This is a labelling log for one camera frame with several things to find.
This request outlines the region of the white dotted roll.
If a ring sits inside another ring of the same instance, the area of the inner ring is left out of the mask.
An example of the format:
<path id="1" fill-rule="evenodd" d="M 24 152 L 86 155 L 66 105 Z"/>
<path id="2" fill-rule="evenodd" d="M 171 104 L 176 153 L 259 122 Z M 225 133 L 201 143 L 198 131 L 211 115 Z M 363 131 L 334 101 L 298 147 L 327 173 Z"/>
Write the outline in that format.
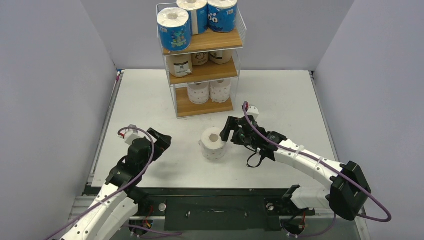
<path id="1" fill-rule="evenodd" d="M 191 103 L 204 104 L 210 99 L 210 84 L 208 82 L 189 84 L 187 95 Z"/>
<path id="2" fill-rule="evenodd" d="M 214 103 L 225 103 L 231 95 L 231 80 L 216 80 L 210 82 L 210 98 Z"/>

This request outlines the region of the white wire wooden shelf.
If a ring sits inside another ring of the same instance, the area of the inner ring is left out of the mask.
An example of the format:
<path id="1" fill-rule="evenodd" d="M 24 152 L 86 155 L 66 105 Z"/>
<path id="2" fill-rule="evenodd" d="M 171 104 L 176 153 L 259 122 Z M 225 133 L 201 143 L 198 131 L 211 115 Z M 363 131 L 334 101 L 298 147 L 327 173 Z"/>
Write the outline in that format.
<path id="1" fill-rule="evenodd" d="M 160 3 L 156 6 L 156 14 L 165 8 L 178 8 L 176 3 Z M 206 32 L 191 35 L 189 47 L 182 51 L 168 51 L 162 46 L 157 27 L 157 37 L 163 57 L 166 77 L 177 118 L 232 111 L 237 95 L 241 74 L 241 62 L 238 50 L 244 47 L 247 27 L 237 7 L 235 28 L 231 32 L 215 32 L 209 27 Z M 216 64 L 209 58 L 204 65 L 193 66 L 192 74 L 184 77 L 174 77 L 170 74 L 167 57 L 187 55 L 219 50 L 233 50 L 232 58 L 225 64 Z M 211 83 L 218 80 L 231 80 L 230 98 L 224 103 L 213 102 L 211 98 L 204 104 L 194 104 L 188 97 L 188 85 Z"/>

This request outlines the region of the brown paper roll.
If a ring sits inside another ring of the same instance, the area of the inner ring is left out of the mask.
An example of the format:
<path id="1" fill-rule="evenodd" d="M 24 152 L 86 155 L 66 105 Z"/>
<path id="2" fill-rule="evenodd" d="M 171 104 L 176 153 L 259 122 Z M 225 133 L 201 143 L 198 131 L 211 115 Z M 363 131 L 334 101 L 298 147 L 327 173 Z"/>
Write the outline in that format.
<path id="1" fill-rule="evenodd" d="M 233 50 L 216 50 L 209 52 L 209 59 L 218 65 L 223 65 L 228 63 L 233 56 Z"/>

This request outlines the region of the brown cartoon printed roll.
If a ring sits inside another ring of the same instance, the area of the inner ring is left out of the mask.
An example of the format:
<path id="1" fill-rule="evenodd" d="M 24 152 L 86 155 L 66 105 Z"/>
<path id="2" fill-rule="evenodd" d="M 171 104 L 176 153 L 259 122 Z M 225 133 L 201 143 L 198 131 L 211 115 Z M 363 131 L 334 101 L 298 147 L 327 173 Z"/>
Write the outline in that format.
<path id="1" fill-rule="evenodd" d="M 209 54 L 207 52 L 192 53 L 191 61 L 193 66 L 202 66 L 209 61 Z"/>

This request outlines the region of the blue white roll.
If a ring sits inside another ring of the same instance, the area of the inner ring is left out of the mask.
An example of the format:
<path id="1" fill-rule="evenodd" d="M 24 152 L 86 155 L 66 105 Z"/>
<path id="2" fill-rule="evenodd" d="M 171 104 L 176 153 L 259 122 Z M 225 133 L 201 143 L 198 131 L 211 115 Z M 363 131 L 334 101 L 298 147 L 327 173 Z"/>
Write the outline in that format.
<path id="1" fill-rule="evenodd" d="M 188 12 L 192 36 L 203 34 L 208 30 L 207 0 L 177 0 L 176 4 Z"/>
<path id="2" fill-rule="evenodd" d="M 207 0 L 208 26 L 214 32 L 229 33 L 236 27 L 237 0 Z"/>

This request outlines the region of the blue roll edge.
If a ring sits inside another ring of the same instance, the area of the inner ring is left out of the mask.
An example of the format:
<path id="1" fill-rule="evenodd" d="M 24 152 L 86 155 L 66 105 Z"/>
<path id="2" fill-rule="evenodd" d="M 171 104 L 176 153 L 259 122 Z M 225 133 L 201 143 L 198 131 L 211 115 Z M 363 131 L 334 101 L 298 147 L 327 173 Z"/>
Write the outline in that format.
<path id="1" fill-rule="evenodd" d="M 162 46 L 170 52 L 187 49 L 192 33 L 189 13 L 179 7 L 167 7 L 157 15 L 157 28 Z"/>

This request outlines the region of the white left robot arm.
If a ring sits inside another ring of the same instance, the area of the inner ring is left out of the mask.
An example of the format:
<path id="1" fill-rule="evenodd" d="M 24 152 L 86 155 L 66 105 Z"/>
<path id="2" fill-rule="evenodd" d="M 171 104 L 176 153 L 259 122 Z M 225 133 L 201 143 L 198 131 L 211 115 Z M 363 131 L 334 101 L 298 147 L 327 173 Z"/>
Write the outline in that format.
<path id="1" fill-rule="evenodd" d="M 129 145 L 127 155 L 111 169 L 90 207 L 67 225 L 63 240 L 109 240 L 134 214 L 149 209 L 148 193 L 138 187 L 148 166 L 172 144 L 172 138 L 149 128 L 133 125 L 117 135 Z"/>

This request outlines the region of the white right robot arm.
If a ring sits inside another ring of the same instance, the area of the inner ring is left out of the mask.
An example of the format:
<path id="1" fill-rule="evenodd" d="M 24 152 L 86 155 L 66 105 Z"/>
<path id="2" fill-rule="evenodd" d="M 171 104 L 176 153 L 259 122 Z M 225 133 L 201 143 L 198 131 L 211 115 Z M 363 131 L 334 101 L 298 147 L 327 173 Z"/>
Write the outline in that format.
<path id="1" fill-rule="evenodd" d="M 314 154 L 283 134 L 258 126 L 252 115 L 228 117 L 219 136 L 223 142 L 258 151 L 261 161 L 285 164 L 322 184 L 318 188 L 292 187 L 282 199 L 282 207 L 289 214 L 302 209 L 327 209 L 353 221 L 369 198 L 371 188 L 357 163 L 344 164 Z"/>

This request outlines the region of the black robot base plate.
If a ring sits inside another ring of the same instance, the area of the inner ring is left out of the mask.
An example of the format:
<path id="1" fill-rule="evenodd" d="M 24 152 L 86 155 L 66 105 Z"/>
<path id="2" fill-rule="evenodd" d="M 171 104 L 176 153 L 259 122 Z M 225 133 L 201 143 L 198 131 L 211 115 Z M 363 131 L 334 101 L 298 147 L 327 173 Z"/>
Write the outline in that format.
<path id="1" fill-rule="evenodd" d="M 292 188 L 143 188 L 145 198 L 125 224 L 159 226 L 165 231 L 280 231 L 281 223 L 302 213 L 288 197 Z"/>

